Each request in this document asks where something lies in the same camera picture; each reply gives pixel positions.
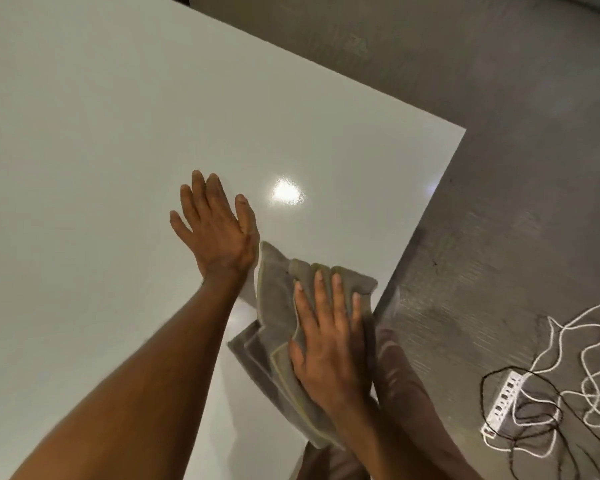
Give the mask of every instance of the person's right arm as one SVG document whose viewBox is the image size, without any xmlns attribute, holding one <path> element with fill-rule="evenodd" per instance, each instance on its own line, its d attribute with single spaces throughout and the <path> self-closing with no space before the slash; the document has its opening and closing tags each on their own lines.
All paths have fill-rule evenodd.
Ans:
<svg viewBox="0 0 600 480">
<path fill-rule="evenodd" d="M 295 342 L 289 343 L 296 376 L 375 480 L 451 480 L 368 396 L 351 348 L 352 340 L 362 339 L 360 296 L 353 296 L 350 321 L 341 277 L 334 274 L 332 284 L 333 306 L 322 275 L 316 273 L 314 315 L 296 283 L 296 307 L 306 336 L 306 354 Z"/>
</svg>

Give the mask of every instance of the person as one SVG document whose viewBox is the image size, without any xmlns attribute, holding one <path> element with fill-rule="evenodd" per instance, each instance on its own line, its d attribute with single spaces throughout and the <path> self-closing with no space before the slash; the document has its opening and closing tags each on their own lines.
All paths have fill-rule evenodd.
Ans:
<svg viewBox="0 0 600 480">
<path fill-rule="evenodd" d="M 200 289 L 42 439 L 13 480 L 183 478 L 224 329 L 253 270 L 260 238 L 246 197 L 236 196 L 234 215 L 213 173 L 205 181 L 194 171 L 191 186 L 180 188 L 180 202 L 189 226 L 176 211 L 171 212 L 171 226 L 193 252 L 203 277 Z M 308 445 L 296 478 L 370 474 L 376 480 L 449 480 L 461 470 L 464 479 L 479 479 L 444 431 L 419 379 L 407 373 L 406 381 L 396 383 L 395 371 L 389 371 L 374 378 L 381 405 L 371 399 L 369 380 L 351 345 L 360 323 L 359 297 L 348 317 L 337 274 L 333 289 L 330 303 L 324 281 L 316 275 L 314 313 L 296 285 L 306 353 L 291 341 L 290 357 L 302 386 L 333 420 L 347 450 Z M 395 360 L 390 332 L 381 330 L 379 336 L 385 336 L 377 351 L 379 366 L 394 355 L 389 369 L 396 364 L 404 368 L 406 358 L 398 353 Z M 402 415 L 402 422 L 404 404 L 396 402 L 401 388 L 407 392 L 407 409 L 418 409 L 411 419 Z M 413 421 L 416 434 L 408 433 Z M 434 453 L 426 454 L 427 448 Z"/>
</svg>

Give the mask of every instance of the black cable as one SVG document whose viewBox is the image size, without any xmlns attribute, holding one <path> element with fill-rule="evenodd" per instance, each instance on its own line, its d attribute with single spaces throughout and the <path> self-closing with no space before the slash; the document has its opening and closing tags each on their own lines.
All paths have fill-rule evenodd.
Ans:
<svg viewBox="0 0 600 480">
<path fill-rule="evenodd" d="M 552 387 L 552 389 L 555 391 L 555 393 L 559 396 L 560 395 L 560 391 L 558 390 L 558 388 L 556 386 L 554 386 L 554 384 L 547 378 L 540 376 L 539 374 L 536 374 L 533 371 L 530 371 L 528 369 L 525 369 L 524 367 L 517 367 L 517 366 L 513 366 L 510 365 L 508 367 L 503 367 L 502 369 L 498 369 L 497 371 L 492 371 L 489 372 L 488 374 L 485 374 L 481 379 L 480 379 L 480 413 L 482 414 L 482 419 L 485 421 L 485 423 L 487 422 L 487 417 L 486 414 L 484 412 L 484 383 L 485 381 L 496 375 L 496 374 L 500 374 L 504 371 L 522 371 L 528 374 L 531 374 L 541 380 L 543 380 L 545 383 L 549 384 L 549 386 Z M 524 407 L 526 407 L 527 405 L 533 404 L 531 402 L 523 404 L 519 409 L 523 409 Z M 574 411 L 574 409 L 566 402 L 564 401 L 564 405 L 567 407 L 567 409 L 577 418 L 578 421 L 580 421 L 581 423 L 583 423 L 584 427 L 587 428 L 589 430 L 589 432 L 600 442 L 600 437 L 595 434 L 595 432 L 592 430 L 591 427 L 589 427 L 581 418 L 580 416 L 577 415 L 576 411 Z M 571 460 L 571 463 L 573 464 L 573 467 L 575 469 L 575 476 L 574 479 L 575 480 L 580 480 L 580 468 L 578 466 L 578 462 L 576 461 L 573 452 L 571 451 L 571 448 L 569 446 L 569 441 L 567 439 L 567 437 L 563 434 L 560 425 L 562 423 L 562 420 L 564 418 L 564 411 L 558 407 L 557 405 L 557 401 L 556 404 L 554 404 L 554 407 L 556 407 L 556 409 L 558 409 L 558 411 L 560 411 L 560 414 L 558 415 L 558 419 L 554 418 L 553 415 L 548 414 L 548 413 L 540 413 L 538 415 L 533 415 L 533 416 L 528 416 L 528 417 L 518 417 L 516 415 L 517 418 L 519 419 L 527 419 L 527 420 L 539 420 L 540 418 L 542 418 L 542 416 L 547 416 L 547 417 L 551 417 L 553 419 L 553 422 L 550 424 L 547 424 L 546 428 L 542 428 L 542 430 L 540 430 L 540 432 L 536 432 L 536 433 L 531 433 L 526 435 L 525 432 L 531 428 L 531 426 L 528 427 L 523 427 L 522 432 L 520 432 L 519 435 L 516 436 L 508 436 L 508 435 L 504 435 L 502 433 L 500 433 L 499 431 L 494 431 L 494 433 L 500 437 L 500 438 L 504 438 L 508 441 L 512 442 L 512 447 L 509 450 L 509 471 L 511 472 L 511 475 L 513 476 L 513 478 L 515 478 L 516 480 L 520 480 L 519 476 L 516 475 L 515 472 L 515 468 L 514 468 L 514 455 L 515 455 L 515 448 L 517 446 L 517 444 L 519 443 L 519 441 L 521 440 L 526 440 L 529 438 L 537 438 L 543 435 L 547 435 L 547 434 L 551 434 L 552 432 L 556 432 L 556 434 L 558 434 L 560 436 L 560 440 L 562 442 L 563 447 L 565 448 L 565 450 L 568 453 L 569 459 Z M 576 446 L 584 452 L 584 454 L 588 457 L 588 459 L 593 463 L 593 465 L 595 466 L 596 470 L 598 471 L 598 473 L 600 474 L 600 468 L 599 466 L 596 464 L 596 462 L 593 460 L 593 457 L 586 451 L 584 450 L 580 445 Z M 558 468 L 557 468 L 557 477 L 559 480 L 562 480 L 562 461 L 559 461 L 558 463 Z"/>
</svg>

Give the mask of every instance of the cleaning towel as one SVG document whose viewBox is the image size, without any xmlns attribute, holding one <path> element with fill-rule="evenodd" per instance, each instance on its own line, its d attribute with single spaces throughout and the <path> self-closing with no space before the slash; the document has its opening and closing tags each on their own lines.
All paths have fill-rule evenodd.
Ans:
<svg viewBox="0 0 600 480">
<path fill-rule="evenodd" d="M 288 355 L 288 340 L 291 337 L 303 351 L 306 349 L 304 332 L 296 315 L 294 282 L 298 280 L 302 283 L 304 292 L 315 309 L 313 277 L 316 270 L 320 269 L 322 272 L 329 299 L 332 298 L 331 275 L 339 273 L 349 316 L 352 311 L 352 294 L 360 293 L 365 342 L 369 345 L 368 366 L 372 365 L 375 355 L 371 345 L 375 344 L 373 330 L 376 323 L 370 297 L 377 282 L 369 276 L 343 267 L 328 268 L 321 264 L 309 265 L 298 259 L 289 260 L 268 242 L 262 243 L 261 252 L 256 300 L 259 327 L 250 325 L 231 341 L 229 347 L 269 400 L 314 446 L 342 446 L 331 420 L 309 398 L 296 379 Z"/>
</svg>

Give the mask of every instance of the power socket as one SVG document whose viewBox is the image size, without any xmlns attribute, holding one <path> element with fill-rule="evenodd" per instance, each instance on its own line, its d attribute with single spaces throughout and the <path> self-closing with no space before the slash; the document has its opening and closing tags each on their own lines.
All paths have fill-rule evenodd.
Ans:
<svg viewBox="0 0 600 480">
<path fill-rule="evenodd" d="M 504 381 L 504 385 L 500 392 L 496 396 L 496 400 L 491 407 L 491 411 L 487 415 L 487 421 L 480 428 L 480 432 L 483 436 L 494 439 L 497 436 L 497 432 L 500 430 L 504 419 L 507 417 L 508 412 L 511 410 L 513 401 L 520 392 L 522 387 L 522 375 L 510 371 L 507 379 Z"/>
</svg>

